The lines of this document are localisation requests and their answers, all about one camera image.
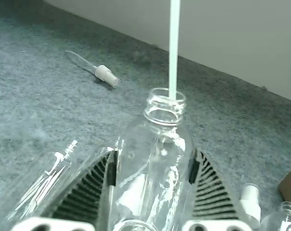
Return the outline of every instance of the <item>white spray cap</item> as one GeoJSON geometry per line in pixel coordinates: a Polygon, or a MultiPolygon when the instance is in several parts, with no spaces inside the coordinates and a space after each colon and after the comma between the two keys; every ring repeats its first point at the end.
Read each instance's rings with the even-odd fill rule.
{"type": "Polygon", "coordinates": [[[248,216],[247,223],[252,229],[260,226],[261,208],[259,206],[259,187],[249,183],[244,185],[240,202],[248,216]]]}
{"type": "Polygon", "coordinates": [[[108,83],[113,88],[116,88],[121,82],[105,65],[98,66],[94,74],[101,81],[108,83]]]}

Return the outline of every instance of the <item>small glass vial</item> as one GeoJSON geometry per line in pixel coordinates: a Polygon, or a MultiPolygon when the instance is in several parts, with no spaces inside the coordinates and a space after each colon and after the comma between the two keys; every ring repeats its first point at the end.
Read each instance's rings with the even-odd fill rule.
{"type": "Polygon", "coordinates": [[[291,202],[281,203],[279,211],[265,217],[260,231],[291,231],[291,202]]]}

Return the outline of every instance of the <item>bottle neck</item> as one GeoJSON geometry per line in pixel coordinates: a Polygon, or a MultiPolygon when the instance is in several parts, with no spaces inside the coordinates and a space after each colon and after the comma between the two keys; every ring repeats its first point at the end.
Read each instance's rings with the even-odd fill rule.
{"type": "Polygon", "coordinates": [[[183,120],[186,98],[182,93],[177,92],[176,100],[171,100],[168,94],[168,88],[152,89],[147,99],[144,116],[159,125],[176,126],[183,120]]]}
{"type": "Polygon", "coordinates": [[[285,202],[281,203],[280,210],[291,215],[291,202],[285,201],[285,202]]]}

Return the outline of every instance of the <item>plastic bottle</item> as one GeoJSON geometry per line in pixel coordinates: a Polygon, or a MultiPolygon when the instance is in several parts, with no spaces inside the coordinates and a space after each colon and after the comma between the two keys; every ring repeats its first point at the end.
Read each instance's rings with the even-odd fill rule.
{"type": "Polygon", "coordinates": [[[281,203],[279,211],[265,217],[260,231],[291,231],[291,202],[281,203]]]}
{"type": "Polygon", "coordinates": [[[120,137],[108,231],[178,230],[194,145],[182,125],[185,96],[150,91],[142,116],[120,137]]]}

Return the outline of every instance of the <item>gray carpet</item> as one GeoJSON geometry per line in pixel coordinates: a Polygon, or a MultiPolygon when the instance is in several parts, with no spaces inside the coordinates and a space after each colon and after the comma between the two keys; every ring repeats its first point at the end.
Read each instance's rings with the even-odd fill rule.
{"type": "MultiPolygon", "coordinates": [[[[291,101],[180,58],[178,87],[196,146],[237,195],[261,187],[266,215],[291,169],[291,101]]],[[[148,91],[168,85],[168,53],[37,0],[0,0],[0,198],[48,152],[80,142],[80,163],[112,143],[145,106],[148,91]],[[64,50],[105,64],[117,89],[73,65],[64,50]]]]}

